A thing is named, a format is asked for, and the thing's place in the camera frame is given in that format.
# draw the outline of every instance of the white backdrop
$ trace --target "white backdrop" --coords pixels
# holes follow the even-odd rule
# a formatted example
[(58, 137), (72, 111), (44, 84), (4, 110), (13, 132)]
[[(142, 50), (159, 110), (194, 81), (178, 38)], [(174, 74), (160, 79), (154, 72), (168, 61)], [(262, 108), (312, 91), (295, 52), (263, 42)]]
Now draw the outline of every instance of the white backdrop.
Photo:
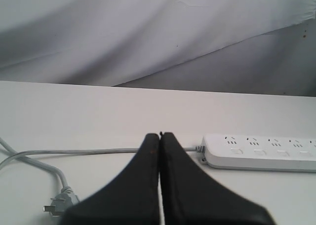
[[(0, 0), (0, 79), (122, 84), (314, 19), (315, 11), (316, 0)], [(223, 68), (203, 75), (238, 71)], [(179, 73), (169, 76), (186, 81)], [(206, 90), (226, 91), (221, 84)]]

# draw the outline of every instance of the white power strip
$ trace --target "white power strip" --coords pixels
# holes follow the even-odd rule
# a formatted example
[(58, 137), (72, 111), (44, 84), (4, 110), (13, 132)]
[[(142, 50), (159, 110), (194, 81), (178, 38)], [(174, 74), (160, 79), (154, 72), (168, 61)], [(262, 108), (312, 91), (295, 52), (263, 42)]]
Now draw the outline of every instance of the white power strip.
[(202, 146), (214, 168), (316, 172), (316, 139), (209, 134)]

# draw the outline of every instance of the tabletop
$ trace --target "tabletop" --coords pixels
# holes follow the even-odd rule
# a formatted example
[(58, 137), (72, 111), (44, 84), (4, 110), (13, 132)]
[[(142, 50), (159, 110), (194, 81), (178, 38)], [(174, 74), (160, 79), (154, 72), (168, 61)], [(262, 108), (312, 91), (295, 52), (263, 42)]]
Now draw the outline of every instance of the tabletop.
[[(15, 150), (139, 147), (147, 133), (173, 132), (184, 147), (204, 134), (316, 138), (316, 98), (0, 81), (0, 136)], [(197, 155), (190, 153), (193, 160)], [(4, 150), (0, 160), (5, 159)], [(85, 199), (133, 154), (35, 156), (60, 168)], [(278, 225), (315, 224), (316, 174), (202, 169), (265, 206)], [(0, 222), (44, 225), (60, 190), (51, 174), (13, 162), (0, 171)]]

